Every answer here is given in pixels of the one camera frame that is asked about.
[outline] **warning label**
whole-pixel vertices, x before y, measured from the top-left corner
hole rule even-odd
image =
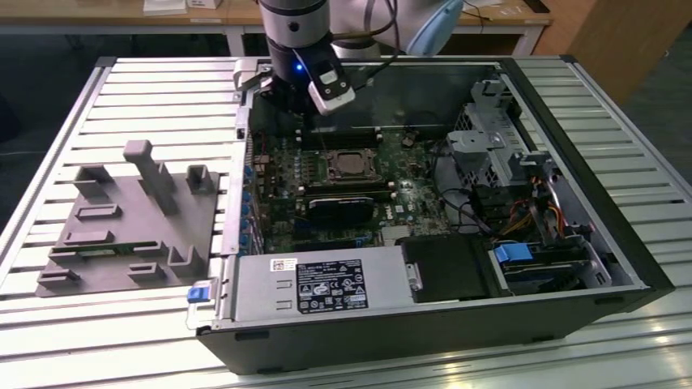
[[[303,314],[369,308],[361,259],[297,266],[299,311]]]

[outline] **aluminum slotted table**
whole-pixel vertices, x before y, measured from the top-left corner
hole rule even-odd
[[[187,287],[34,297],[38,273],[78,197],[78,166],[123,160],[150,139],[171,173],[243,158],[234,58],[118,59],[95,68],[0,237],[0,386],[74,387],[625,387],[690,385],[692,190],[577,63],[519,59],[541,96],[657,257],[675,293],[531,346],[238,377],[186,323]],[[529,121],[535,142],[543,142]],[[222,177],[210,273],[221,266],[229,177]]]

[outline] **blue tab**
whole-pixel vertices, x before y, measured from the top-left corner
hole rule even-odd
[[[501,263],[507,261],[531,261],[534,259],[530,245],[526,243],[507,243],[501,245],[501,247],[495,249],[495,256]]]
[[[210,301],[210,287],[193,287],[191,290],[187,291],[187,302],[195,304],[198,302]]]
[[[246,168],[243,169],[243,182],[250,184],[253,182],[253,177],[254,177],[254,171],[253,171],[253,168],[250,166],[246,166]]]

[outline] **motherboard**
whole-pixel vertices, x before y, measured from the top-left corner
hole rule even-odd
[[[450,231],[433,187],[437,139],[410,128],[261,135],[255,141],[267,253],[394,246]]]

